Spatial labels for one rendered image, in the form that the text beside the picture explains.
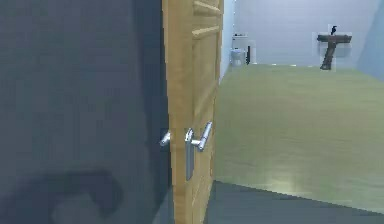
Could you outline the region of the light wooden room door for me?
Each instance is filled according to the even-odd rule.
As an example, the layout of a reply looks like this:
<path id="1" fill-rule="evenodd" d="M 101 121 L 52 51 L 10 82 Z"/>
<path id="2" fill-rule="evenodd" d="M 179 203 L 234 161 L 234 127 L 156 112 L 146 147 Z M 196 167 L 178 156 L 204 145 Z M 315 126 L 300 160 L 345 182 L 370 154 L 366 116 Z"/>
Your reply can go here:
<path id="1" fill-rule="evenodd" d="M 213 184 L 224 0 L 163 0 L 172 190 L 175 224 L 205 224 Z M 186 180 L 185 135 L 212 129 L 203 152 L 194 153 Z"/>

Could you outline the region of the white toilet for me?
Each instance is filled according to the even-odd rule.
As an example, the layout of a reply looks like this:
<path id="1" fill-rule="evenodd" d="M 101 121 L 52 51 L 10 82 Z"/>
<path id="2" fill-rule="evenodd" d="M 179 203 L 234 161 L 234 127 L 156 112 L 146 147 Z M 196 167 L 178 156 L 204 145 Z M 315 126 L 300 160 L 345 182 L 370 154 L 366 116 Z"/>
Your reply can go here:
<path id="1" fill-rule="evenodd" d="M 245 34 L 235 33 L 232 36 L 231 63 L 233 66 L 242 66 L 246 62 L 248 37 Z"/>

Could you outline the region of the brown wooden pedestal table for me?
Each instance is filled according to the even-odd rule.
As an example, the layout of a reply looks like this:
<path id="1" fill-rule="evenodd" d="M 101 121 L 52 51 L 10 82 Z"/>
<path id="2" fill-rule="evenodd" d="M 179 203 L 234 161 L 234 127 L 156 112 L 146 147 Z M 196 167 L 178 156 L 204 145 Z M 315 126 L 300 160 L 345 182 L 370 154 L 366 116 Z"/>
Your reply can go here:
<path id="1" fill-rule="evenodd" d="M 319 42 L 327 44 L 327 50 L 320 67 L 321 70 L 330 70 L 332 68 L 332 60 L 334 52 L 338 44 L 349 44 L 352 37 L 350 35 L 321 35 L 317 36 Z"/>

